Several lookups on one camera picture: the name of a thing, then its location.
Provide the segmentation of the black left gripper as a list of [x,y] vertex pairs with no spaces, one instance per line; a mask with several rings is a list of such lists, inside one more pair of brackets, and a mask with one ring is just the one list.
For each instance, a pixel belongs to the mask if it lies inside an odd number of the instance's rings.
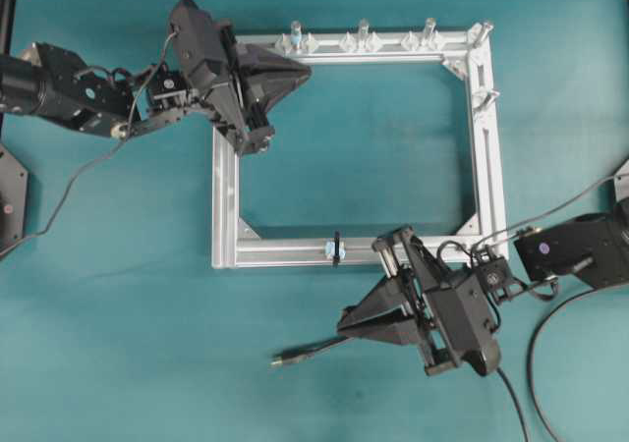
[[268,113],[312,74],[309,66],[259,45],[238,43],[231,24],[218,22],[194,0],[169,15],[173,47],[192,102],[237,154],[269,148]]

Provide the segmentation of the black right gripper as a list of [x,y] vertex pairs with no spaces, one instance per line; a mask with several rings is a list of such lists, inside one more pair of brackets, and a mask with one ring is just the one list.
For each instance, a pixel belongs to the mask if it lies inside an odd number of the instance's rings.
[[451,269],[410,226],[377,237],[372,249],[385,276],[358,304],[345,309],[344,323],[337,324],[339,335],[415,345],[428,376],[464,363],[481,376],[497,370],[498,323],[472,269]]

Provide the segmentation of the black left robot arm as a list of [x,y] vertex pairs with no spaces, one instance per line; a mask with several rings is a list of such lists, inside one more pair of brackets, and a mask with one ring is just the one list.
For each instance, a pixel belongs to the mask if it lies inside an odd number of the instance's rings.
[[193,113],[240,155],[265,151],[275,134],[268,112],[311,69],[258,44],[237,40],[194,0],[180,0],[167,26],[179,67],[140,74],[90,66],[76,53],[36,42],[20,58],[1,58],[1,110],[45,119],[104,138],[136,138]]

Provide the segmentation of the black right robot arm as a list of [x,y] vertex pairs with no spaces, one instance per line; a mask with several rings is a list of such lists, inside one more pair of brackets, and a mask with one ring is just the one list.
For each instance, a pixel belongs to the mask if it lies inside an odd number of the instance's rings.
[[[515,242],[531,284],[575,275],[594,289],[628,279],[628,215],[620,205],[575,217]],[[372,243],[385,274],[337,324],[345,338],[415,345],[425,372],[435,375],[468,363],[486,376],[500,363],[492,304],[515,298],[518,284],[505,257],[490,251],[472,266],[448,267],[404,226]]]

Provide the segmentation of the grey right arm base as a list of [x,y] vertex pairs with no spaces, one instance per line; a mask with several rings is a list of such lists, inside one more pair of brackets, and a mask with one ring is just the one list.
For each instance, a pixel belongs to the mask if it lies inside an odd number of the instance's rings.
[[629,159],[617,169],[613,179],[615,201],[620,202],[629,196]]

